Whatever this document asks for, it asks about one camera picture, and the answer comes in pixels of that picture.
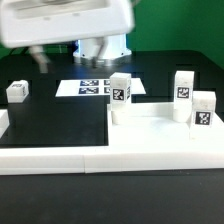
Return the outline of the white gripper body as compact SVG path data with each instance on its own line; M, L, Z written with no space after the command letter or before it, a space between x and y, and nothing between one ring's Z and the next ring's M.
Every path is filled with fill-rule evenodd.
M129 0L0 0L0 41L7 48L127 34Z

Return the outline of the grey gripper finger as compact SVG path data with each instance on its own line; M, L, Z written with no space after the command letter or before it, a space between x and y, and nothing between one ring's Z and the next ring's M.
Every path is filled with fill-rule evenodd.
M49 65L51 63L48 56L45 54L42 46L30 46L29 47L30 55L39 65L39 70L41 73L49 72Z
M91 67L97 68L104 64L103 54L108 44L106 37L96 37L92 39L93 53L91 57Z

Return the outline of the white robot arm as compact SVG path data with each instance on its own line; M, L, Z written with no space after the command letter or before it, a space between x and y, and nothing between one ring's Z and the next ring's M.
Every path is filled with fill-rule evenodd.
M26 47L48 71L46 44L94 38L99 61L108 36L126 34L134 27L130 0L0 0L0 42L6 48Z

